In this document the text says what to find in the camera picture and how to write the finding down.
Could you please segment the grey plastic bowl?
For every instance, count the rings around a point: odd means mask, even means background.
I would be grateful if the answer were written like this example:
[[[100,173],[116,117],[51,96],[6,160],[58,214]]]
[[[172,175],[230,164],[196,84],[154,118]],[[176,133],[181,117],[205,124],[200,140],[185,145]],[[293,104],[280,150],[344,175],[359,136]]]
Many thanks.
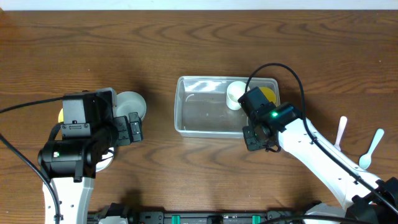
[[[129,113],[137,112],[143,120],[147,111],[145,99],[133,91],[125,91],[117,95],[116,117],[128,116]]]

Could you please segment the yellow plastic bowl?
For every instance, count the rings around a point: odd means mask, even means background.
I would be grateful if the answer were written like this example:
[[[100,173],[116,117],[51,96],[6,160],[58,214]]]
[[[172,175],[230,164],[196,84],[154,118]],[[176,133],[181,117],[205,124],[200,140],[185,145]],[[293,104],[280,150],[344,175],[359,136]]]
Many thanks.
[[[62,123],[64,121],[63,118],[63,109],[60,110],[59,114],[58,114],[58,122]]]

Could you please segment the yellow plastic cup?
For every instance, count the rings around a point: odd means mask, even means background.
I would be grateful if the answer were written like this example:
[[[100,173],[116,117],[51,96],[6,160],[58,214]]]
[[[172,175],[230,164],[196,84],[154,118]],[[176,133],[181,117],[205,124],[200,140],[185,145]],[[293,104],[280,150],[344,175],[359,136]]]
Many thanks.
[[[259,88],[264,96],[268,99],[268,101],[273,102],[273,104],[276,104],[276,94],[272,91],[272,89],[268,87],[260,87]]]

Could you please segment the white plastic cup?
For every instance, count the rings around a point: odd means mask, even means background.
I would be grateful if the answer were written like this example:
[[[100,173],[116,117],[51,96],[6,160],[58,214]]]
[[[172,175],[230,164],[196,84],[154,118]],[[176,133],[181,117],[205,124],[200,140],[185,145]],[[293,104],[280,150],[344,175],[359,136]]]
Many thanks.
[[[229,84],[226,91],[226,105],[231,110],[239,110],[241,105],[238,100],[245,94],[246,83],[235,81]]]

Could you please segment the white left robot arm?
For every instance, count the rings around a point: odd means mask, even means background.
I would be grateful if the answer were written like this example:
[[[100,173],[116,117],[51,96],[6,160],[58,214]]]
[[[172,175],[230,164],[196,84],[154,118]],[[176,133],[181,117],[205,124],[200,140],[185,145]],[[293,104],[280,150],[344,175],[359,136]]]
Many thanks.
[[[45,146],[38,153],[46,223],[132,223],[128,212],[89,217],[97,172],[112,163],[116,149],[143,141],[142,116],[118,102],[112,88],[68,94]]]

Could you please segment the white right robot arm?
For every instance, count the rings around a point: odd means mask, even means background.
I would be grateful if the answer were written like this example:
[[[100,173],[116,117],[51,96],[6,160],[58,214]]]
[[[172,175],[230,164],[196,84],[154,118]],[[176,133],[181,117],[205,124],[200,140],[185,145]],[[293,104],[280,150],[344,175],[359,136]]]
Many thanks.
[[[248,117],[248,151],[284,150],[302,162],[332,192],[347,218],[368,223],[397,221],[397,179],[381,180],[346,157],[290,103],[276,106],[255,87],[239,94]]]

